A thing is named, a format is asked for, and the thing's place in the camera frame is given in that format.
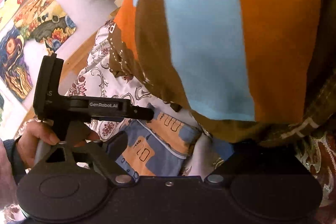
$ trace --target floral patterned fabric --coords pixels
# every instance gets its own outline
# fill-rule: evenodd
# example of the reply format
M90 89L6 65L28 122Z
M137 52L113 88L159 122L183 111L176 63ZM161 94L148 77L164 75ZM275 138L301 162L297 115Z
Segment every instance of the floral patterned fabric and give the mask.
M177 120L200 128L189 111L182 109L175 112L169 104L151 95L135 77L114 77L109 65L110 44L107 40L112 24L113 20L108 20L97 32L95 45L88 57L88 65L79 73L67 95L125 98L131 100L132 105L142 107L146 107L150 103ZM93 120L89 126L99 134L102 140L108 140L119 131L121 124Z

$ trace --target red flower pattern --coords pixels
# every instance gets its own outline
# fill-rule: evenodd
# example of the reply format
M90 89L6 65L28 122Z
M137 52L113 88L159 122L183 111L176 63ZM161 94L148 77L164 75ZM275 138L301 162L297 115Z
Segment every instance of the red flower pattern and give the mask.
M128 82L130 82L130 80L132 80L133 79L133 75L125 75L125 76L123 76L123 80L125 80L126 81L126 83L128 83Z
M106 122L103 128L103 136L106 137L108 134L111 134L113 132L114 127L115 124L113 122Z
M40 23L39 23L36 19L33 20L33 21L30 23L29 27L28 27L28 31L29 31L29 32L34 31L35 28L38 27L39 25L40 25Z
M86 96L86 88L85 88L85 76L81 75L78 77L77 81L72 83L69 89L69 96Z
M107 55L110 52L110 49L111 49L111 47L108 47L108 48L105 48L105 49L101 50L101 54Z
M52 39L57 39L61 44L63 44L68 39L68 34L63 32L63 29L57 28L51 34Z

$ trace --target yellow painting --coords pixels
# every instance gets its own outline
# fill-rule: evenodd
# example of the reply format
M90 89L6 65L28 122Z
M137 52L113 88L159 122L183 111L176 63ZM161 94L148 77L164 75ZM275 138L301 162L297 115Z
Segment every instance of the yellow painting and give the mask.
M10 21L23 0L0 0L0 30Z
M76 30L76 26L55 0L30 0L13 18L25 40L44 43L55 52Z

